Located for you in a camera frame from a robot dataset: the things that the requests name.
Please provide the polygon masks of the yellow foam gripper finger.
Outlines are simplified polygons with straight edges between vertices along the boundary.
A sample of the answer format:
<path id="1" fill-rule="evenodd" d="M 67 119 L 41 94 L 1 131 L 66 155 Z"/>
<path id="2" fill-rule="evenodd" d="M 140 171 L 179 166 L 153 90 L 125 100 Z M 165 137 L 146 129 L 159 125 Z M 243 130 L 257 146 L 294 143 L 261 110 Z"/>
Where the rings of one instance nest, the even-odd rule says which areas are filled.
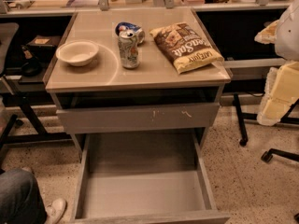
<path id="1" fill-rule="evenodd" d="M 299 62 L 289 61 L 280 68 L 271 67 L 264 86 L 259 115 L 279 120 L 299 99 Z"/>

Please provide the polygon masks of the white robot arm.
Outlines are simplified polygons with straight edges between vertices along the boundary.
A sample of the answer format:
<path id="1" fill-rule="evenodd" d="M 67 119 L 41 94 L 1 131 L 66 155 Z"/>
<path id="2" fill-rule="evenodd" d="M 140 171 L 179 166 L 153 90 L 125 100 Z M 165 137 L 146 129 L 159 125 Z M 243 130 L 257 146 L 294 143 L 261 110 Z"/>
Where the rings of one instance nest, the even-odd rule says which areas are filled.
<path id="1" fill-rule="evenodd" d="M 274 44 L 275 53 L 286 62 L 267 74 L 257 121 L 273 126 L 282 120 L 299 99 L 299 0 L 294 0 L 277 21 L 255 37 L 256 42 Z"/>

